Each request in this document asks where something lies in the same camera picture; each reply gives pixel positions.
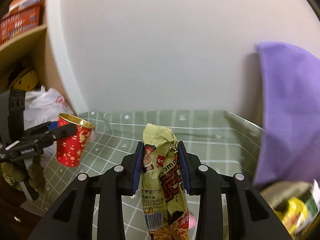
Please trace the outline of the red gold paper cup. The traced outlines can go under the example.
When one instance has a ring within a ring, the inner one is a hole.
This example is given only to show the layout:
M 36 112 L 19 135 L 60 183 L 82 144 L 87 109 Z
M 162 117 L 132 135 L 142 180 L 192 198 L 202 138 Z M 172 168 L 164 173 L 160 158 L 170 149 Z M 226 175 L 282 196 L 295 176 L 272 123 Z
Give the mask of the red gold paper cup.
M 57 141 L 57 161 L 67 167 L 77 167 L 93 132 L 94 125 L 86 120 L 66 113 L 59 114 L 58 126 L 73 124 L 76 130 L 72 135 Z

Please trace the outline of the green white snack bag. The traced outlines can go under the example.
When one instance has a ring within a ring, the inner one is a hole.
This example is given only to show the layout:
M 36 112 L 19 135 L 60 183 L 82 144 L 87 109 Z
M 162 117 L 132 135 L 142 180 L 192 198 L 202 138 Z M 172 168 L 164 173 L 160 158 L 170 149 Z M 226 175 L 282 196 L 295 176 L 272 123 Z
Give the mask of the green white snack bag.
M 312 187 L 306 193 L 306 201 L 305 205 L 308 210 L 308 214 L 310 217 L 316 217 L 319 213 L 319 184 L 316 180 L 313 181 Z

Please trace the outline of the green fabric trash bin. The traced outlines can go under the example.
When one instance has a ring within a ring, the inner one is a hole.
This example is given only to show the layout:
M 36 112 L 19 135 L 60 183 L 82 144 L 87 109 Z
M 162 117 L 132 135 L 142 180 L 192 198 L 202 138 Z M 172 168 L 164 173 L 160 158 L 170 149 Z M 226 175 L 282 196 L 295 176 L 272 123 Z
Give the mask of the green fabric trash bin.
M 300 239 L 319 214 L 319 184 L 280 181 L 260 194 L 274 210 L 292 239 Z

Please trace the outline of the white plastic bag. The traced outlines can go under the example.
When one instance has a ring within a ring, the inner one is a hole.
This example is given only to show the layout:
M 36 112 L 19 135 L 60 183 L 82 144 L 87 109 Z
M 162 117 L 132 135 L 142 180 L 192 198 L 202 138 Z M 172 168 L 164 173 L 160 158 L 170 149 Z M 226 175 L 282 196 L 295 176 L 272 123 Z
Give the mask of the white plastic bag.
M 45 122 L 55 122 L 60 113 L 74 112 L 65 97 L 56 89 L 31 90 L 25 94 L 24 129 L 30 129 Z

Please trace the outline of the pink paper cup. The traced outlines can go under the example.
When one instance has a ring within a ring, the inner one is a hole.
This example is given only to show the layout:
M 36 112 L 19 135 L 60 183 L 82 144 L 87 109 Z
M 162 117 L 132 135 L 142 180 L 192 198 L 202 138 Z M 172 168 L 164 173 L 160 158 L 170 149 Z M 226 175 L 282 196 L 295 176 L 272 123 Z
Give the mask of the pink paper cup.
M 92 130 L 92 131 L 91 131 L 91 134 L 90 134 L 90 136 L 89 136 L 88 142 L 93 142 L 93 141 L 95 141 L 96 137 L 97 137 L 97 136 L 96 136 L 94 130 Z

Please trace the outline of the yellow snack wrapper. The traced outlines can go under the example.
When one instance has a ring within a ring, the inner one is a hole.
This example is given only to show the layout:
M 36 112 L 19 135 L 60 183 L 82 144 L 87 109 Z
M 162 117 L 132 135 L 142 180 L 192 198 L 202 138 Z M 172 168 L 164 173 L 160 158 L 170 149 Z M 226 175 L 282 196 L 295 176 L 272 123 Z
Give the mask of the yellow snack wrapper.
M 293 235 L 300 224 L 304 223 L 308 217 L 306 205 L 298 198 L 292 197 L 287 201 L 287 207 L 283 213 L 281 222 L 290 235 Z

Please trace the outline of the pink toy shrimp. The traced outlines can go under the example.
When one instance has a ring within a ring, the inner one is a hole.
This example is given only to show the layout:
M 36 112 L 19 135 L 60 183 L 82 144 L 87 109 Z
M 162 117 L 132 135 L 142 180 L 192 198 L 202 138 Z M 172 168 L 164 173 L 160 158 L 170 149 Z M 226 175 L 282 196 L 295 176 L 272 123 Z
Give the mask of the pink toy shrimp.
M 191 213 L 189 213 L 189 229 L 193 229 L 197 226 L 197 219 Z

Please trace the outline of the purple pillow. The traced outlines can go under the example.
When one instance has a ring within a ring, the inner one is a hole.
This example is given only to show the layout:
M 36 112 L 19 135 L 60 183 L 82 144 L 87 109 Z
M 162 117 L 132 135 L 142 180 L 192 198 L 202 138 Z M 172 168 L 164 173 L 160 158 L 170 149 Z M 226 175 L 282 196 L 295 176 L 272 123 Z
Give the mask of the purple pillow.
M 253 184 L 319 180 L 319 59 L 283 42 L 256 46 L 263 137 Z

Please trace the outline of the green checked bed sheet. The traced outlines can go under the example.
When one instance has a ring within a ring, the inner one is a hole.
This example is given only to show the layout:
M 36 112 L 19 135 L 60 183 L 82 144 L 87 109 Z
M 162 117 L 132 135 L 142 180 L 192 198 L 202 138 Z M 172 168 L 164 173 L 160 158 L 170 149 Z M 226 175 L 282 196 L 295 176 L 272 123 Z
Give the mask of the green checked bed sheet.
M 36 207 L 44 217 L 30 239 L 149 239 L 140 191 L 119 194 L 127 171 L 114 167 L 134 154 L 147 124 L 170 128 L 188 153 L 218 173 L 255 174 L 262 129 L 227 111 L 81 113 L 95 125 L 80 165 L 65 167 L 52 157 L 44 169 L 46 188 Z

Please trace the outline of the wooden shelf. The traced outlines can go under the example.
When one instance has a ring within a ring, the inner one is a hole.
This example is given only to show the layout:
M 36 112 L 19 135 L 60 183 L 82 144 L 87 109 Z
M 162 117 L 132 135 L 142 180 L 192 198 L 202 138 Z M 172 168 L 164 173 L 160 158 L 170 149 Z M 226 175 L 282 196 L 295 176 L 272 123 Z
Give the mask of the wooden shelf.
M 2 17 L 8 12 L 12 1 L 1 0 Z M 21 33 L 1 45 L 1 92 L 7 90 L 13 64 L 24 57 L 27 57 L 35 67 L 40 85 L 44 85 L 47 89 L 55 88 L 63 96 L 67 96 L 50 45 L 46 5 L 41 9 L 38 27 Z

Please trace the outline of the red orange box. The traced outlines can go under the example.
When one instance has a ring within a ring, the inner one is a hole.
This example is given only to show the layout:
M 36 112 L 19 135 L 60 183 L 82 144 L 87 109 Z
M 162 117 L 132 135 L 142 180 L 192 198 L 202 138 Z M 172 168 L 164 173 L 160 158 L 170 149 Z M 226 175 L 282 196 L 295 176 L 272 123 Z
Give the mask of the red orange box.
M 1 44 L 39 26 L 44 0 L 13 0 L 1 19 Z

